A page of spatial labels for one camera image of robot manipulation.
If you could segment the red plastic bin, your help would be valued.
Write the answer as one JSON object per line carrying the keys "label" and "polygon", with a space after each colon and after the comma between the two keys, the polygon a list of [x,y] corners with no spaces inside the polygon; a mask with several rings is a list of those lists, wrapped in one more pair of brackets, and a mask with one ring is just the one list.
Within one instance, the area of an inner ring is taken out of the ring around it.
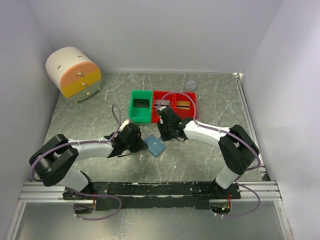
{"label": "red plastic bin", "polygon": [[198,117],[197,98],[194,92],[183,92],[173,94],[173,109],[183,120],[185,118]]}
{"label": "red plastic bin", "polygon": [[157,112],[157,107],[160,103],[160,107],[170,106],[174,111],[176,110],[176,96],[174,94],[167,95],[162,101],[161,99],[168,94],[169,91],[153,91],[152,97],[152,112],[151,112],[151,122],[156,124],[160,121],[160,116]]}

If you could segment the blue card holder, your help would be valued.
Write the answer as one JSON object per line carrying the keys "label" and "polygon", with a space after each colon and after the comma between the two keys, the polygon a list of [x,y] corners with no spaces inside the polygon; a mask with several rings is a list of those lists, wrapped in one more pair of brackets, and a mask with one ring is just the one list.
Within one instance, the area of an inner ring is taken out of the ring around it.
{"label": "blue card holder", "polygon": [[147,145],[148,151],[154,156],[157,157],[165,150],[165,145],[153,134],[148,136],[144,143]]}

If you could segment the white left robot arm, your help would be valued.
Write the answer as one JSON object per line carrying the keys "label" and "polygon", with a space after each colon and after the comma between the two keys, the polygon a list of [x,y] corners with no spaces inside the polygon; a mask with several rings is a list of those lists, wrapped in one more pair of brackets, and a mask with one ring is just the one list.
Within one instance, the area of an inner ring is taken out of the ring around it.
{"label": "white left robot arm", "polygon": [[46,187],[62,185],[73,190],[81,199],[89,199],[95,184],[81,170],[74,170],[77,161],[91,158],[125,157],[147,149],[141,129],[134,123],[123,123],[115,132],[98,139],[74,140],[57,134],[30,159],[30,176]]}

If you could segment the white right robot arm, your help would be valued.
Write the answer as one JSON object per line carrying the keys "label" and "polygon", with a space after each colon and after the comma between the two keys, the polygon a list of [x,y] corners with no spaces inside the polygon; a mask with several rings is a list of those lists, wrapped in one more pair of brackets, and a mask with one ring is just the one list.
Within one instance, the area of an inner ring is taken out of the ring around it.
{"label": "white right robot arm", "polygon": [[220,149],[225,165],[212,186],[212,193],[218,199],[228,195],[234,181],[259,159],[260,150],[240,125],[218,127],[191,117],[181,119],[169,106],[159,108],[157,113],[160,116],[157,127],[163,141],[197,140]]}

